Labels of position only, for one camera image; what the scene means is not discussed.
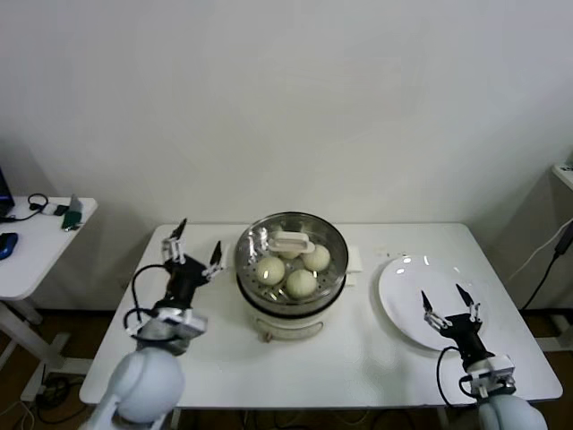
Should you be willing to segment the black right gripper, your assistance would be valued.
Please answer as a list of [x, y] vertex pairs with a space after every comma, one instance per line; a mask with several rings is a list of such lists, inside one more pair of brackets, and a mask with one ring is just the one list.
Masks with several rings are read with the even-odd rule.
[[475, 302], [472, 296], [459, 284], [456, 285], [467, 311], [444, 318], [433, 310], [429, 298], [421, 291], [423, 300], [424, 320], [441, 336], [453, 340], [460, 353], [463, 364], [474, 364], [488, 357], [488, 350], [478, 336], [482, 327], [480, 315], [481, 304]]

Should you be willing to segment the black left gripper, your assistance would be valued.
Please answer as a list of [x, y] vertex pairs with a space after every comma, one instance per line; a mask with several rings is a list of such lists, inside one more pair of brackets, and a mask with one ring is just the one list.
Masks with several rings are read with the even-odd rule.
[[211, 282], [223, 271], [220, 241], [217, 242], [207, 267], [192, 257], [185, 258], [182, 235], [186, 224], [187, 219], [183, 219], [170, 236], [162, 241], [161, 247], [163, 261], [170, 275], [165, 299], [172, 303], [172, 307], [180, 309], [190, 308], [196, 289]]

